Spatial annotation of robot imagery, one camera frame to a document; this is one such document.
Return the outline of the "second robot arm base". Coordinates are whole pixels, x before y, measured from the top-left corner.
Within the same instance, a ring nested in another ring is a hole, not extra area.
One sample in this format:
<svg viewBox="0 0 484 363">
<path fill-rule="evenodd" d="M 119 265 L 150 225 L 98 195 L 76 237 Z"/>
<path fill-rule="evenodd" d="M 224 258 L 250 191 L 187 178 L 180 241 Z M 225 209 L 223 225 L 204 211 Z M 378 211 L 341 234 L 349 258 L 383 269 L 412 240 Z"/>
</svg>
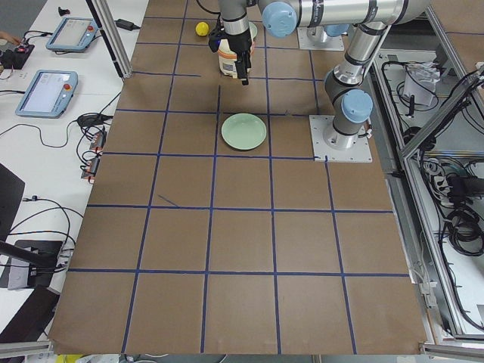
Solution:
<svg viewBox="0 0 484 363">
<path fill-rule="evenodd" d="M 347 33 L 349 24 L 333 24 L 297 29 L 299 48 L 302 50 L 343 51 L 342 34 Z"/>
</svg>

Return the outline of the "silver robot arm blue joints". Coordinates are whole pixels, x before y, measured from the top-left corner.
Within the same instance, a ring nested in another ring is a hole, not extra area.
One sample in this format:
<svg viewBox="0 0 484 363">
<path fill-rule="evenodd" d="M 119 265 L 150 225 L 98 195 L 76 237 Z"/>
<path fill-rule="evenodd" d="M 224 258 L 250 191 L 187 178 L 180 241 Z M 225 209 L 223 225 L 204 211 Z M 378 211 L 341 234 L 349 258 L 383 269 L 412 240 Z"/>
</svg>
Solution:
<svg viewBox="0 0 484 363">
<path fill-rule="evenodd" d="M 265 29 L 284 38 L 300 27 L 355 25 L 341 63 L 327 75 L 325 91 L 335 111 L 334 129 L 355 135 L 373 109 L 371 97 L 359 86 L 371 67 L 389 28 L 407 23 L 429 6 L 428 1 L 220 1 L 217 28 L 228 35 L 250 30 L 247 9 L 258 6 Z"/>
</svg>

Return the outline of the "person hand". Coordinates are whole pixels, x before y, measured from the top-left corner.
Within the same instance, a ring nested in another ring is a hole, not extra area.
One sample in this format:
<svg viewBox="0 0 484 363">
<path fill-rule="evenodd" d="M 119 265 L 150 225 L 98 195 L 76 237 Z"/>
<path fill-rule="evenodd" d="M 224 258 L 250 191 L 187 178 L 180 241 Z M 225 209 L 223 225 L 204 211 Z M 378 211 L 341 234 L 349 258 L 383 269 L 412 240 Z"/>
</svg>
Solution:
<svg viewBox="0 0 484 363">
<path fill-rule="evenodd" d="M 0 32 L 0 39 L 5 40 L 8 43 L 11 43 L 13 45 L 19 45 L 21 42 L 21 39 L 11 35 L 10 33 L 7 33 L 5 31 Z"/>
</svg>

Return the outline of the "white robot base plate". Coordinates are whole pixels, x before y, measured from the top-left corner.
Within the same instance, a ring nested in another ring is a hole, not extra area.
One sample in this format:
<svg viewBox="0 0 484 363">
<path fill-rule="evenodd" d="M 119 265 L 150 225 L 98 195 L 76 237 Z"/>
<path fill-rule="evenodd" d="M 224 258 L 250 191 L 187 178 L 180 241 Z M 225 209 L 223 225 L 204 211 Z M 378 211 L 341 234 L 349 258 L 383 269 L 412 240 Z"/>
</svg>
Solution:
<svg viewBox="0 0 484 363">
<path fill-rule="evenodd" d="M 313 157 L 318 162 L 332 163 L 371 163 L 371 149 L 368 137 L 361 126 L 355 135 L 339 134 L 333 125 L 334 116 L 310 115 Z"/>
</svg>

